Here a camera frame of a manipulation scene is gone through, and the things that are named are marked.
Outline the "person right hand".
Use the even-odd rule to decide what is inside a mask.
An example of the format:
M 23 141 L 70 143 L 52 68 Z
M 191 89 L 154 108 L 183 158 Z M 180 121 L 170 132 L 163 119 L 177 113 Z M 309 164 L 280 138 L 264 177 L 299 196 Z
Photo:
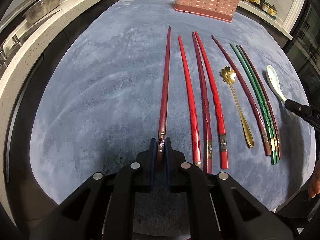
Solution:
M 311 182 L 308 188 L 308 194 L 310 198 L 314 198 L 320 193 L 320 160 L 317 161 L 315 170 L 313 172 Z

